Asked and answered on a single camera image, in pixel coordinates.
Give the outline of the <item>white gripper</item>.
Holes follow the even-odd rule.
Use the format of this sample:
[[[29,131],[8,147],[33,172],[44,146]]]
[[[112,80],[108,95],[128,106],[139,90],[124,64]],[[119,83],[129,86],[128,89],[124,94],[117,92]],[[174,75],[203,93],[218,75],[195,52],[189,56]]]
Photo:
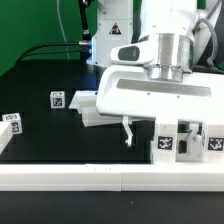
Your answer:
[[[148,79],[142,67],[111,66],[103,73],[96,101],[100,114],[124,116],[122,125],[126,144],[132,146],[132,118],[158,116],[182,122],[203,122],[224,117],[224,75],[186,74],[181,83]],[[179,141],[178,153],[191,154],[195,142],[202,139],[199,124],[190,123],[187,135]]]

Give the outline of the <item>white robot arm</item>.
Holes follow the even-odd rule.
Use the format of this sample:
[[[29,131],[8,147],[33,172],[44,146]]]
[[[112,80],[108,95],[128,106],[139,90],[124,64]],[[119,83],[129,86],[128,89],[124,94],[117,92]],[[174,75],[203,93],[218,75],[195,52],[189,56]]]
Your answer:
[[[139,41],[111,51],[83,123],[120,122],[131,145],[132,122],[154,120],[156,152],[224,152],[224,74],[192,71],[195,44],[215,36],[196,0],[142,0]]]

